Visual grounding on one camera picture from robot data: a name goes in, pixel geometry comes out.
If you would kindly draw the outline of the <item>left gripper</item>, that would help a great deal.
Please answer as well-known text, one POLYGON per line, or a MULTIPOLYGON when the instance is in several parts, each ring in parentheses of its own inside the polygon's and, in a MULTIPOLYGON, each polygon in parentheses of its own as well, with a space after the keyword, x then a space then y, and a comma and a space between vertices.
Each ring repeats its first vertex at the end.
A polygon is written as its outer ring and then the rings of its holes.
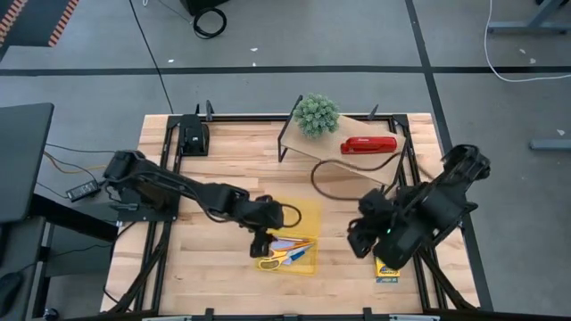
MULTIPOLYGON (((243 204, 243 221, 250 226, 270 229, 280 229, 285 225, 282 205, 270 195, 246 201, 243 204)), ((263 250, 268 250, 272 242, 272 234, 255 232, 250 246, 250 257, 262 257, 263 250)))

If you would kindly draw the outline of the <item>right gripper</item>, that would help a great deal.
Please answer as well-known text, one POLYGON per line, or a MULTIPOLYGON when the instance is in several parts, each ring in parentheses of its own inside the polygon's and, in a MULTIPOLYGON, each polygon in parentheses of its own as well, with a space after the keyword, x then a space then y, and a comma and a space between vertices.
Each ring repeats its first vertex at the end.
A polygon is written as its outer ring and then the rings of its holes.
MULTIPOLYGON (((372 189, 359 199, 359 212, 369 226, 393 226, 395 207, 380 189, 372 189)), ((357 248, 356 256, 360 259, 365 258, 377 243, 379 231, 372 227, 361 227, 360 218, 349 222, 347 240, 352 248, 357 248)))

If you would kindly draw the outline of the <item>white sticky note pad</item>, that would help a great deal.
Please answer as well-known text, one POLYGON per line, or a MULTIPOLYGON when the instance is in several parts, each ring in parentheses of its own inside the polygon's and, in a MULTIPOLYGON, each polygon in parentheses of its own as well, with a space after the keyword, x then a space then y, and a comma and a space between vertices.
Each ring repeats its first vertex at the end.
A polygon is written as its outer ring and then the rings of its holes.
POLYGON ((284 251, 285 248, 291 247, 299 243, 279 242, 274 241, 271 244, 271 259, 276 259, 279 265, 292 265, 293 262, 299 259, 310 247, 300 248, 293 251, 284 251))

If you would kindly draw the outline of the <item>yellow-handled scissors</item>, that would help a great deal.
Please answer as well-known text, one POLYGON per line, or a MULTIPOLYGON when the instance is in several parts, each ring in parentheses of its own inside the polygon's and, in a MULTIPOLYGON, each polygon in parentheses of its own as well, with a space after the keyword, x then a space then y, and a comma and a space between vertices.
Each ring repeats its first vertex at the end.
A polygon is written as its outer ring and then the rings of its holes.
POLYGON ((258 268, 261 270, 277 270, 282 266, 288 266, 313 245, 312 242, 274 241, 270 245, 269 255, 258 261, 258 268))

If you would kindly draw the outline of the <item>crayon box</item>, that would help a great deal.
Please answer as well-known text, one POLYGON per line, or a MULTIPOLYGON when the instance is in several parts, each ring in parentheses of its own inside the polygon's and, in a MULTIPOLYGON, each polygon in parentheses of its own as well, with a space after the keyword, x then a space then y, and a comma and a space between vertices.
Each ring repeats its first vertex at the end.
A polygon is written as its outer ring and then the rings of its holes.
POLYGON ((400 271, 389 268, 381 259, 375 258, 375 277, 378 284, 397 284, 400 279, 400 271))

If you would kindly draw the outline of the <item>yellow transparent pencil case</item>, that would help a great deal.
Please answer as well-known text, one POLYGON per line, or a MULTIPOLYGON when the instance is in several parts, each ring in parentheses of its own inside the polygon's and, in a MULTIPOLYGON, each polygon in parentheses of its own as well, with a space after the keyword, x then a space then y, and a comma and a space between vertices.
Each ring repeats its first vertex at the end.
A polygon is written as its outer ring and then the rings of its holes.
POLYGON ((273 235, 274 241, 278 237, 300 238, 310 239, 314 245, 299 259, 295 260, 292 265, 282 266, 277 270, 261 270, 258 268, 258 261, 261 258, 257 258, 254 266, 264 272, 312 276, 316 273, 318 266, 321 204, 317 201, 299 198, 282 198, 278 201, 285 204, 283 212, 286 227, 269 230, 269 234, 273 235))

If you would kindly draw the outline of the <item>red stapler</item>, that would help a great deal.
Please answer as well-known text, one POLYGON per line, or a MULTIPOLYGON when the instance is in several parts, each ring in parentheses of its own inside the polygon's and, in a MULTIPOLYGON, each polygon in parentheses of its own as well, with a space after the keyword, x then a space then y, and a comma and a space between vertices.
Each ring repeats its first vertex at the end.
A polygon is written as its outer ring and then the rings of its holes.
POLYGON ((341 154, 375 154, 395 152, 397 140, 391 136, 353 136, 340 144, 341 154))

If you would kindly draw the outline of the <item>wooden shelf riser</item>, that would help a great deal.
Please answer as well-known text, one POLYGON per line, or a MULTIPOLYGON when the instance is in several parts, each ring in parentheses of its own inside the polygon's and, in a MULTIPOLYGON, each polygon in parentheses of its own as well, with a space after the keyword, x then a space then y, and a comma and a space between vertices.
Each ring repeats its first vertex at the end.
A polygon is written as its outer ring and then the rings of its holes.
MULTIPOLYGON (((294 107, 303 99, 299 96, 294 107)), ((339 112, 339 128, 334 133, 325 133, 317 139, 309 139, 302 134, 294 121, 294 107, 286 124, 278 135, 278 145, 284 150, 292 150, 318 161, 330 160, 333 165, 350 170, 355 174, 370 178, 378 183, 389 184, 396 174, 399 158, 405 149, 404 135, 392 132, 390 117, 371 112, 363 120, 355 115, 346 116, 339 112), (375 154, 341 154, 340 144, 353 136, 391 136, 397 140, 395 152, 375 154)))

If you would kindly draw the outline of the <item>green artificial potted plant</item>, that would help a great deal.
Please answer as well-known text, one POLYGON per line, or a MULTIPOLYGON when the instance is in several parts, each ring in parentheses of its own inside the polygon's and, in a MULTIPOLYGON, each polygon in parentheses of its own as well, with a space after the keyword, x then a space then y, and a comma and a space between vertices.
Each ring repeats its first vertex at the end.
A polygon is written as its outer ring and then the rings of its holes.
POLYGON ((302 134, 317 139, 339 128, 339 107, 324 95, 309 94, 295 107, 294 121, 302 134))

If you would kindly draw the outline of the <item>black power adapter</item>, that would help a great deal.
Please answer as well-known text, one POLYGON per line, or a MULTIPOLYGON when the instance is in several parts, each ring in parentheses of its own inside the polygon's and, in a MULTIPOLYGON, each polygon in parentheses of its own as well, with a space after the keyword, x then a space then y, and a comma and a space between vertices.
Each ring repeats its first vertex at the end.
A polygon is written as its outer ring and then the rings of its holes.
POLYGON ((101 191, 101 186, 96 180, 88 181, 82 185, 66 191, 66 195, 71 202, 76 202, 87 197, 92 197, 101 191))

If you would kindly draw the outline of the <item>grey desk foot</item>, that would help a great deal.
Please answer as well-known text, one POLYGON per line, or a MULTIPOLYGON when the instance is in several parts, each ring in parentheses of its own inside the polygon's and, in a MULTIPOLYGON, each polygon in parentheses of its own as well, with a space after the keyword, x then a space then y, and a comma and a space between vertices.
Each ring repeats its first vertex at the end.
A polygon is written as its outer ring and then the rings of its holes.
POLYGON ((536 151, 571 151, 571 139, 534 139, 529 147, 536 151))

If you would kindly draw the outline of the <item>black equipment box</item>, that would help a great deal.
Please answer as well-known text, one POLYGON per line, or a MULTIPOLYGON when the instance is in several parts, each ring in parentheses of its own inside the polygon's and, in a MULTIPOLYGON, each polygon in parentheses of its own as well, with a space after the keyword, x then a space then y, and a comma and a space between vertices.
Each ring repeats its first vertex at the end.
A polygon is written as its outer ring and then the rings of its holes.
POLYGON ((203 9, 217 7, 224 4, 228 0, 179 0, 185 10, 191 15, 195 16, 203 9))

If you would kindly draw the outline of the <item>black desk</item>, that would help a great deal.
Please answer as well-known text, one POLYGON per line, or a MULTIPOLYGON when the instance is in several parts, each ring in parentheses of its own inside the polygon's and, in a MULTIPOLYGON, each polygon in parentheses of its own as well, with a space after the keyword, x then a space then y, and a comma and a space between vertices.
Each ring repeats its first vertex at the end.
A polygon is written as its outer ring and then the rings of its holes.
POLYGON ((35 194, 54 105, 0 107, 0 321, 24 321, 45 224, 107 242, 118 228, 35 194))

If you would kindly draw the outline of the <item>grey desk leg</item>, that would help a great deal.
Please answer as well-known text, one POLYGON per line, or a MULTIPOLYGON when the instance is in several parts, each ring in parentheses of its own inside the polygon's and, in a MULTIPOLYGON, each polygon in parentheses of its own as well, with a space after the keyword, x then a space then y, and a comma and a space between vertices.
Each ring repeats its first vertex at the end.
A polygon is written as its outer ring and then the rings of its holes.
POLYGON ((557 24, 549 22, 549 17, 558 9, 565 6, 571 0, 534 0, 537 6, 536 14, 528 21, 492 21, 492 0, 489 4, 489 14, 485 25, 485 33, 494 32, 519 32, 519 33, 541 33, 550 32, 565 35, 571 32, 571 24, 557 24))

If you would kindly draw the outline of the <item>black orange-striped floor mat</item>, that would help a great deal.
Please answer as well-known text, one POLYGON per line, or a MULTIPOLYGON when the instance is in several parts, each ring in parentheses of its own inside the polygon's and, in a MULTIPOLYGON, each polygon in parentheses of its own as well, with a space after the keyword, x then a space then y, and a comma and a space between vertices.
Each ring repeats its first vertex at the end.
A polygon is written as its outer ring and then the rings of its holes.
POLYGON ((79 0, 0 0, 0 48, 54 47, 79 0))

